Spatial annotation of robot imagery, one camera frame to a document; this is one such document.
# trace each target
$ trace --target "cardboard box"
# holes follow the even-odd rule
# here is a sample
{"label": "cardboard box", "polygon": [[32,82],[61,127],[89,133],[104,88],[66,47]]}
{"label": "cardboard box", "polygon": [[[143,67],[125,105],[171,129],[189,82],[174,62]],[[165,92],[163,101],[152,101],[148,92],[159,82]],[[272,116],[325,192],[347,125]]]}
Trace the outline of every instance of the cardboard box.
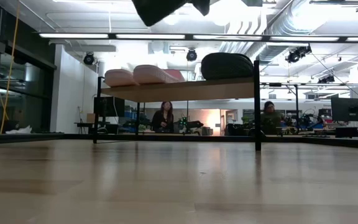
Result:
{"label": "cardboard box", "polygon": [[87,123],[94,123],[94,114],[86,114],[86,122]]}

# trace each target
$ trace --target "wooden floor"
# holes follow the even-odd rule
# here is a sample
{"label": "wooden floor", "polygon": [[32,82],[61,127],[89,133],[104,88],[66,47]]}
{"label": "wooden floor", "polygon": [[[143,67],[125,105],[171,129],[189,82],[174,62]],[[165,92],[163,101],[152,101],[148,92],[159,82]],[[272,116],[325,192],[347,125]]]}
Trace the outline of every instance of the wooden floor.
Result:
{"label": "wooden floor", "polygon": [[358,149],[0,144],[0,224],[358,224]]}

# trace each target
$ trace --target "metal leg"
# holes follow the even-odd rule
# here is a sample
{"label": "metal leg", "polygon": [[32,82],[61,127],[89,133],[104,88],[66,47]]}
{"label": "metal leg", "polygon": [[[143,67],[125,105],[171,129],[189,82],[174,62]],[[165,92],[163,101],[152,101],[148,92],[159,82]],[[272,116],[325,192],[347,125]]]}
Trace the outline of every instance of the metal leg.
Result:
{"label": "metal leg", "polygon": [[102,87],[102,79],[104,77],[98,77],[98,92],[96,94],[96,105],[93,106],[94,113],[94,129],[93,129],[93,143],[98,143],[98,125],[99,125],[99,107],[100,107],[100,95]]}
{"label": "metal leg", "polygon": [[296,97],[296,134],[299,134],[299,100],[298,100],[298,85],[295,85]]}
{"label": "metal leg", "polygon": [[262,149],[262,135],[260,133],[260,86],[259,61],[254,61],[254,109],[255,109],[255,151]]}
{"label": "metal leg", "polygon": [[183,135],[185,135],[188,130],[187,123],[189,123],[189,101],[187,101],[187,107],[186,107],[186,131],[183,133]]}
{"label": "metal leg", "polygon": [[135,122],[135,135],[139,135],[139,124],[140,124],[140,103],[137,103],[136,111],[136,122]]}

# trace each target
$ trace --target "woman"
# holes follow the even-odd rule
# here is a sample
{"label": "woman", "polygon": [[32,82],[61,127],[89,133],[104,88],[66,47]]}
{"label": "woman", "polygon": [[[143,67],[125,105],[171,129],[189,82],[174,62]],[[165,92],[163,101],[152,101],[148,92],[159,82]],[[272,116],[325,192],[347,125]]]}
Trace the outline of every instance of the woman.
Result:
{"label": "woman", "polygon": [[284,117],[275,111],[274,104],[271,101],[266,102],[264,112],[260,115],[262,131],[265,134],[277,134],[277,128],[281,126],[283,119]]}
{"label": "woman", "polygon": [[155,112],[152,120],[153,131],[156,133],[173,133],[172,103],[162,102],[159,111]]}

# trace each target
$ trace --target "computer monitor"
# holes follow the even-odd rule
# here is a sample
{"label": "computer monitor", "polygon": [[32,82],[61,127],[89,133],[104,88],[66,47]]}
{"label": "computer monitor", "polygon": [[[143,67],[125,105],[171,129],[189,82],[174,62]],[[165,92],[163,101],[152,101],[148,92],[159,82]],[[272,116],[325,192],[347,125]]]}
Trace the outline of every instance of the computer monitor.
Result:
{"label": "computer monitor", "polygon": [[[120,98],[110,97],[101,97],[101,102],[99,104],[99,115],[106,117],[123,117],[124,116],[124,107],[125,107],[125,101]],[[94,107],[97,104],[96,97],[94,98]]]}
{"label": "computer monitor", "polygon": [[331,98],[334,121],[358,121],[358,99]]}

